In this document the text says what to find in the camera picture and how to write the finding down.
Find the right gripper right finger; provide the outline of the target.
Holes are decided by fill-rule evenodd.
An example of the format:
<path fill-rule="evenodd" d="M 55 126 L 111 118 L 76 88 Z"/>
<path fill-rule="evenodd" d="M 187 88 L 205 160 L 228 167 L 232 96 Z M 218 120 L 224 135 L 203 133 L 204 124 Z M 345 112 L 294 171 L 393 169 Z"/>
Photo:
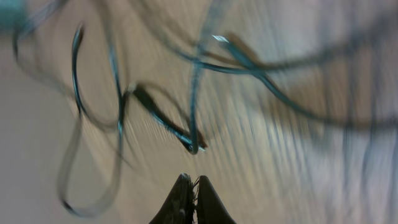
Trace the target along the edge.
<path fill-rule="evenodd" d="M 201 175 L 198 182 L 198 202 L 196 205 L 198 224 L 236 224 L 209 178 Z"/>

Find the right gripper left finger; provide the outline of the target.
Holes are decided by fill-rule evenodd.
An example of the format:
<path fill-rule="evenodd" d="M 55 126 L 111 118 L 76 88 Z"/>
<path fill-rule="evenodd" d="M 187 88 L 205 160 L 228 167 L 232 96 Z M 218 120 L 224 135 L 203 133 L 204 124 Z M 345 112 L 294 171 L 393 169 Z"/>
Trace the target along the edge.
<path fill-rule="evenodd" d="M 150 224 L 192 224 L 194 214 L 193 183 L 188 174 L 178 176 L 164 204 Z"/>

